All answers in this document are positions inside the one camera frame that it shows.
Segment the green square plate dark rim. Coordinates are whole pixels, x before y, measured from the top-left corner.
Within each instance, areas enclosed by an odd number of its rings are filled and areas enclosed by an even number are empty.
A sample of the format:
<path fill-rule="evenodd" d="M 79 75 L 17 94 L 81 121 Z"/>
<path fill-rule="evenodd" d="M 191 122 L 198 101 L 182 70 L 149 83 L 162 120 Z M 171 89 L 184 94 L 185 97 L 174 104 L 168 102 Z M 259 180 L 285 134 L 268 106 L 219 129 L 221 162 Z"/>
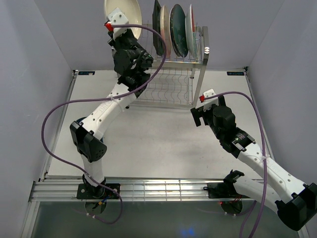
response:
<path fill-rule="evenodd" d="M 152 13 L 152 27 L 153 29 L 160 34 L 160 10 L 161 5 L 158 0 L 154 2 L 154 10 Z M 163 45 L 157 34 L 153 34 L 153 46 L 156 50 L 158 56 L 163 56 Z"/>

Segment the cream round plate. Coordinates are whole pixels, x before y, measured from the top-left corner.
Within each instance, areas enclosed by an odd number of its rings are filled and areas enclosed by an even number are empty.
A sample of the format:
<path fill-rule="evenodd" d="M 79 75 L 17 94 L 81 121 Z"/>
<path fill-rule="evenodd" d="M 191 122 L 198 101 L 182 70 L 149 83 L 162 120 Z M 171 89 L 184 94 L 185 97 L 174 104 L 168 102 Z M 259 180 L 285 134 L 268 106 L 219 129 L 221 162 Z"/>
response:
<path fill-rule="evenodd" d="M 120 8 L 129 20 L 129 24 L 142 25 L 142 14 L 137 0 L 104 0 L 104 13 L 112 12 L 115 8 Z M 135 38 L 138 40 L 142 29 L 129 27 Z"/>

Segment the cream and pink plate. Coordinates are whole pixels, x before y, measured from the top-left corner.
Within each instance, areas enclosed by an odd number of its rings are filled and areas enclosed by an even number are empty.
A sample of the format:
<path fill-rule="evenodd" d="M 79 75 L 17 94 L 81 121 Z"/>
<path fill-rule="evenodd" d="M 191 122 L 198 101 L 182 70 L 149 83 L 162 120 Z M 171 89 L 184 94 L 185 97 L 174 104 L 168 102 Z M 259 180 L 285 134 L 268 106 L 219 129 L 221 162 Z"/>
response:
<path fill-rule="evenodd" d="M 170 58 L 172 43 L 170 36 L 169 13 L 166 5 L 163 5 L 160 9 L 160 33 L 166 44 L 166 57 Z"/>

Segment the dark teal floral plate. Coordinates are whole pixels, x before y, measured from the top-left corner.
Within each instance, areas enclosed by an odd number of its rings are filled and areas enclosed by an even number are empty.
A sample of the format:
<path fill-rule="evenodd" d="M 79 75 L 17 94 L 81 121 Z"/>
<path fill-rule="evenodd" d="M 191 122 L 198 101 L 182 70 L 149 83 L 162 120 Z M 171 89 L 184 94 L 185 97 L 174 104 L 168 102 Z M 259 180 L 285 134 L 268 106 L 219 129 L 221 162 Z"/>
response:
<path fill-rule="evenodd" d="M 175 4 L 169 15 L 170 35 L 172 47 L 178 57 L 184 58 L 188 54 L 185 13 L 180 4 Z"/>

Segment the red and teal floral plate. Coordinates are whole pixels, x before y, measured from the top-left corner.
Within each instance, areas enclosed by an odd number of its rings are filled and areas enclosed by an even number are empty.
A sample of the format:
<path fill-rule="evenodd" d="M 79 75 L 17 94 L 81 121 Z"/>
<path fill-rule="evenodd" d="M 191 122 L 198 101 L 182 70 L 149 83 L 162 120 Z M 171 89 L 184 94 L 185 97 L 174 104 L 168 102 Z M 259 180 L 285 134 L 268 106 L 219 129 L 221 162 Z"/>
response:
<path fill-rule="evenodd" d="M 192 4 L 190 4 L 186 17 L 185 17 L 185 33 L 186 33 L 187 48 L 191 56 L 194 59 L 196 59 L 197 58 L 196 31 L 195 31 L 195 25 L 194 25 L 194 14 L 193 14 Z"/>

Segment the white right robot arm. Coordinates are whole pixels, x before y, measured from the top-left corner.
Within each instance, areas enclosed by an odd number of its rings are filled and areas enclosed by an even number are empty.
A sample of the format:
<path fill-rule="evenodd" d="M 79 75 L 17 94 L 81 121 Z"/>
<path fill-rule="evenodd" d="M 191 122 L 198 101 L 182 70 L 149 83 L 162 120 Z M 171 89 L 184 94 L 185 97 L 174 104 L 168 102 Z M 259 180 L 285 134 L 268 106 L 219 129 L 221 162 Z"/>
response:
<path fill-rule="evenodd" d="M 265 146 L 237 127 L 235 115 L 223 95 L 207 91 L 200 96 L 200 101 L 201 107 L 191 109 L 196 126 L 209 126 L 226 152 L 264 180 L 260 184 L 242 172 L 231 171 L 223 180 L 225 194 L 252 198 L 274 211 L 288 228 L 299 231 L 317 213 L 317 185 L 295 178 L 267 156 Z"/>

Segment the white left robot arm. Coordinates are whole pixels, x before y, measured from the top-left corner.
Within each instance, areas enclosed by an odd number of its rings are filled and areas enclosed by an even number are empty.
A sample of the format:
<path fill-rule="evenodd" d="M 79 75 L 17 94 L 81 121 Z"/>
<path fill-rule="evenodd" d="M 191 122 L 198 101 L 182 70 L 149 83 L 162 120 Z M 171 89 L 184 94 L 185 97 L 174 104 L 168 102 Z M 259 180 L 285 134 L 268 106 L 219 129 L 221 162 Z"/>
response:
<path fill-rule="evenodd" d="M 86 171 L 83 182 L 94 198 L 101 198 L 105 193 L 102 157 L 107 146 L 103 136 L 116 117 L 142 94 L 142 85 L 151 76 L 146 70 L 153 64 L 152 56 L 137 42 L 131 29 L 121 36 L 112 37 L 108 43 L 115 49 L 114 70 L 119 74 L 118 82 L 109 94 L 110 100 L 70 125 L 73 143 Z"/>

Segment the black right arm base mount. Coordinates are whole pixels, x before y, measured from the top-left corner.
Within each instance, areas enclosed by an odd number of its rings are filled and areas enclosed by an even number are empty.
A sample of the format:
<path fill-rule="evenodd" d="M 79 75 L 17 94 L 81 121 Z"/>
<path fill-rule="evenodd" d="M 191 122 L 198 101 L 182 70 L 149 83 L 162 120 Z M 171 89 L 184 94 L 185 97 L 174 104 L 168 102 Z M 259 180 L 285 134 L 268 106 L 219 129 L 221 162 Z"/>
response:
<path fill-rule="evenodd" d="M 234 186 L 225 182 L 210 182 L 203 187 L 208 192 L 208 198 L 235 198 L 238 196 Z"/>

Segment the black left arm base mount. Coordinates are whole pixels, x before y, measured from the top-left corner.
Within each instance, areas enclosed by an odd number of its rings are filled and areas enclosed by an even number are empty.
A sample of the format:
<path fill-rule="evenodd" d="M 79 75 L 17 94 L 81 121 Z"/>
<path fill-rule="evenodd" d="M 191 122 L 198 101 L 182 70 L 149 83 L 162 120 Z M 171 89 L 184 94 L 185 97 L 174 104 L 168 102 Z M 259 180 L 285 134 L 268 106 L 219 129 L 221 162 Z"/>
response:
<path fill-rule="evenodd" d="M 78 185 L 77 189 L 77 199 L 118 199 L 118 196 L 104 187 L 93 187 L 89 184 L 81 183 Z"/>

